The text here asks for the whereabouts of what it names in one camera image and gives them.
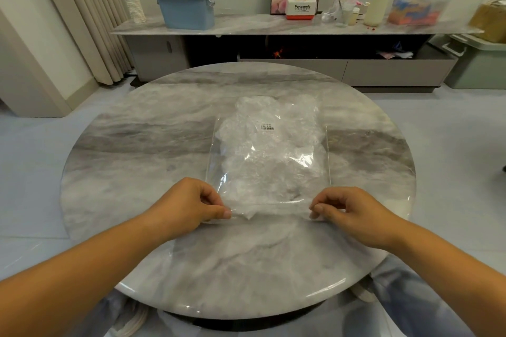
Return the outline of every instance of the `floor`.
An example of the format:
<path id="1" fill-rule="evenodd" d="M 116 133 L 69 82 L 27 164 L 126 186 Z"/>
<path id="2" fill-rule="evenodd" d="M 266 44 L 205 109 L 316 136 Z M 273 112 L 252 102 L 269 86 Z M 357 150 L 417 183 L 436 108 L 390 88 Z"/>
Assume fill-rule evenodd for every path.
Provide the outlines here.
<path id="1" fill-rule="evenodd" d="M 71 246 L 59 208 L 65 160 L 92 119 L 131 90 L 128 82 L 101 88 L 60 119 L 19 118 L 0 105 L 0 279 Z M 506 91 L 443 86 L 432 94 L 368 96 L 411 147 L 412 221 L 506 274 Z M 333 325 L 332 315 L 315 317 Z M 402 336 L 391 320 L 379 324 L 376 335 Z"/>

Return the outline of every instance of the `hand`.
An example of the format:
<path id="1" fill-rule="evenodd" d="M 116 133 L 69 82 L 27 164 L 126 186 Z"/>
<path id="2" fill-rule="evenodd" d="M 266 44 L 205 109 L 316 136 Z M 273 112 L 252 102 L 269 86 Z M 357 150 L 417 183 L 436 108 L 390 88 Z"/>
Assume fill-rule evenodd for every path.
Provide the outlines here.
<path id="1" fill-rule="evenodd" d="M 322 215 L 362 244 L 386 251 L 391 251 L 402 230 L 411 224 L 356 187 L 326 188 L 309 209 L 312 219 Z"/>
<path id="2" fill-rule="evenodd" d="M 204 181 L 185 177 L 142 214 L 166 242 L 189 233 L 203 221 L 230 219 L 232 212 Z"/>

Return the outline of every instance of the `curtain fold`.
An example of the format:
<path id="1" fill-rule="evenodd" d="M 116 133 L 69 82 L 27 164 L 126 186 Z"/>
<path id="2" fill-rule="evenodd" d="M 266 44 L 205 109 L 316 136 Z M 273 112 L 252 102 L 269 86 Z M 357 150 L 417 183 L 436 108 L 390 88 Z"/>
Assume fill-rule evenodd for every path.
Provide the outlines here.
<path id="1" fill-rule="evenodd" d="M 109 33 L 128 20 L 122 0 L 53 2 L 98 82 L 112 84 L 132 69 L 125 40 Z"/>

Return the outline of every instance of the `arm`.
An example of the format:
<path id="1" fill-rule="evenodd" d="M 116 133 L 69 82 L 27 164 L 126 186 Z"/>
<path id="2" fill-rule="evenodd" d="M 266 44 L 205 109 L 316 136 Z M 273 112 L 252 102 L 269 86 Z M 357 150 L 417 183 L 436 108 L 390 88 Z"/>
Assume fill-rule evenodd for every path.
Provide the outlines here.
<path id="1" fill-rule="evenodd" d="M 211 186 L 181 180 L 141 215 L 1 281 L 2 335 L 64 334 L 155 248 L 230 216 Z"/>
<path id="2" fill-rule="evenodd" d="M 311 218 L 322 215 L 362 244 L 399 257 L 478 337 L 504 334 L 506 276 L 390 212 L 360 188 L 327 188 L 310 209 Z"/>

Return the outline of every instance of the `blue plastic container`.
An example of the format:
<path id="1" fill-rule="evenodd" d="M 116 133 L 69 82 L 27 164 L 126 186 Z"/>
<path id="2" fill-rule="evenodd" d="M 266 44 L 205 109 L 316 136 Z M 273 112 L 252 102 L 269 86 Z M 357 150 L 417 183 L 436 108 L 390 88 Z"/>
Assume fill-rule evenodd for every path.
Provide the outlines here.
<path id="1" fill-rule="evenodd" d="M 156 0 L 168 28 L 209 29 L 215 25 L 215 0 Z"/>

